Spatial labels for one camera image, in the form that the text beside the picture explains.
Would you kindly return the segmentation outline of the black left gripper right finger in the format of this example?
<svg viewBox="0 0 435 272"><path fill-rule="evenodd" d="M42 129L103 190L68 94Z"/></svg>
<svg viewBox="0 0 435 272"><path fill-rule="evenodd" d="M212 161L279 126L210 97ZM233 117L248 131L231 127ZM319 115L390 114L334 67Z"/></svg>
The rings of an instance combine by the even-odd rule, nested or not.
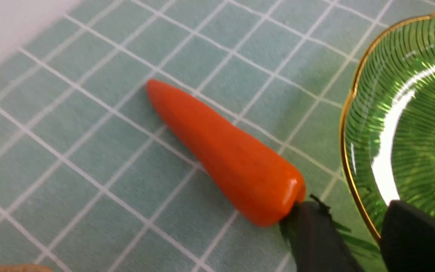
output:
<svg viewBox="0 0 435 272"><path fill-rule="evenodd" d="M380 253L389 272L435 272L435 218L392 200L382 223Z"/></svg>

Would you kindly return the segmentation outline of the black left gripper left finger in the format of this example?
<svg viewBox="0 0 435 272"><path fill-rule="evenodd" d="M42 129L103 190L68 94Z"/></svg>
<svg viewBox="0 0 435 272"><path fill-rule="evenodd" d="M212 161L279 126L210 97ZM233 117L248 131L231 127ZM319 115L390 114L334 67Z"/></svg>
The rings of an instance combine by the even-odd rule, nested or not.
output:
<svg viewBox="0 0 435 272"><path fill-rule="evenodd" d="M363 272L336 229L330 207L317 196L296 202L280 220L297 272Z"/></svg>

